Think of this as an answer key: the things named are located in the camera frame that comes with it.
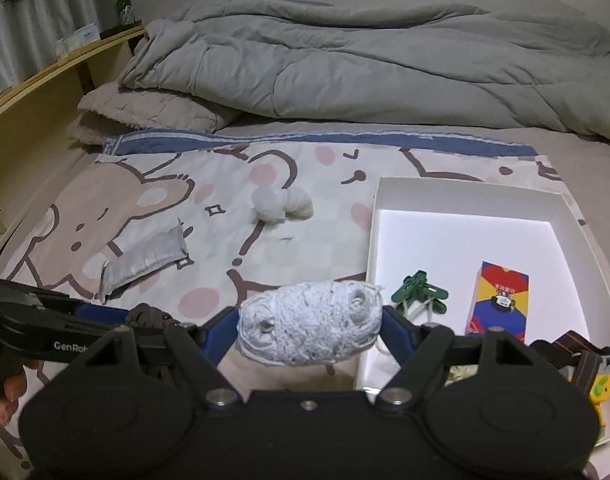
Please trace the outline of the person's hand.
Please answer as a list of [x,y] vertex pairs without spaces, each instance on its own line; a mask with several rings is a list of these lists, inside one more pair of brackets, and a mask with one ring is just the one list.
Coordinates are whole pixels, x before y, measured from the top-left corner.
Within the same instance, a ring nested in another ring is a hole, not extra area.
[[23,363],[20,372],[6,378],[0,390],[0,426],[6,426],[18,410],[18,401],[27,391],[26,370],[36,370],[39,360],[29,360]]

